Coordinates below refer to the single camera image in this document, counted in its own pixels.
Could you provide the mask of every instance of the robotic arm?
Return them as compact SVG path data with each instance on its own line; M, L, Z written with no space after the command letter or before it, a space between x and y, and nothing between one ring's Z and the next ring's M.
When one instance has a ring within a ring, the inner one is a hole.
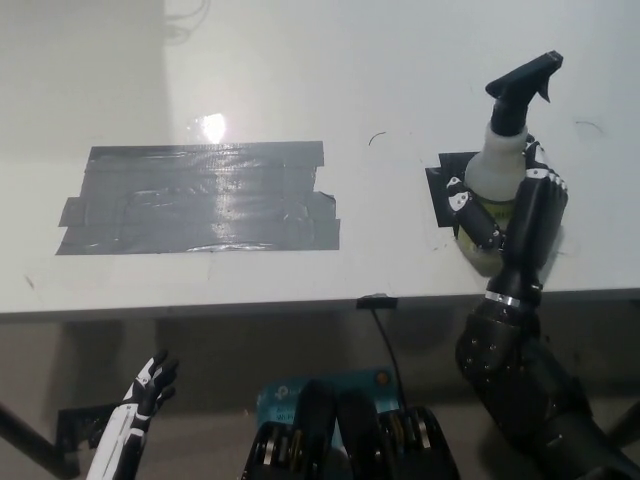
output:
M512 446L531 456L545 478L640 479L640 469L614 448L591 416L572 378L539 341L536 308L545 265L567 204L565 182L533 142L514 217L502 232L459 179L450 205L479 248L498 249L503 266L469 315L456 362Z
M171 384L178 362L165 363L167 352L151 358L140 370L109 423L91 462L87 480L133 480L144 452L151 419L175 395Z

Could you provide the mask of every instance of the table surface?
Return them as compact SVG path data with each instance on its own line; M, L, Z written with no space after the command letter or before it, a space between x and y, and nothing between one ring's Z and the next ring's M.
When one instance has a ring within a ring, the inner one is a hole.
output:
M478 150L485 84L553 49L528 121L570 188L546 290L637 292L637 18L636 0L10 0L0 314L478 294L424 169ZM187 143L213 114L225 143L324 142L339 251L54 255L92 146Z

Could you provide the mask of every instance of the white plastic bottle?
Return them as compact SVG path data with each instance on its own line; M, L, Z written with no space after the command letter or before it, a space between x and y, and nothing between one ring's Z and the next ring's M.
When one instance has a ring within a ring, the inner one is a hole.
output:
M464 183L503 230L511 220L518 187L525 176L529 102L536 93L549 101L549 78L561 66L562 55L547 52L486 87L496 102L484 146L469 161ZM500 268L499 252L478 249L463 229L458 231L458 245L481 273L492 275Z
M525 176L523 151L528 130L502 137L487 126L484 147L467 165L465 184L476 194L503 230L513 213L514 200ZM478 250L464 230L458 232L458 245L465 256L483 274L492 275L500 268L498 252Z

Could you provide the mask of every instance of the metal ring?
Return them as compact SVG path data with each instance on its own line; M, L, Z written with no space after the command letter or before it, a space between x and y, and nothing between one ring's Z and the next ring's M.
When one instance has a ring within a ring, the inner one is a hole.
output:
M487 290L484 294L484 298L486 298L487 300L492 300L494 302L502 303L509 307L518 308L520 306L520 300L518 300L517 298L509 297L508 295L500 295L499 293L490 292L489 290Z

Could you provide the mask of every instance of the dark marking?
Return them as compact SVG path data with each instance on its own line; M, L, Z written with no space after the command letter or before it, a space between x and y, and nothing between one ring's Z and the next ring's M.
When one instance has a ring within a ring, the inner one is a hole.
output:
M573 123L575 123L576 125L591 125L593 128L598 130L602 135L604 135L604 129L600 125L598 125L597 123L588 122L586 120L576 120Z
M373 139L380 136L380 135L384 135L387 132L378 132L376 133L373 137L371 137L371 140L369 140L369 146L371 146L371 142L373 142Z
M27 283L31 287L31 290L35 291L36 290L36 286L34 285L33 281L29 278L29 276L25 275L24 279L27 281Z

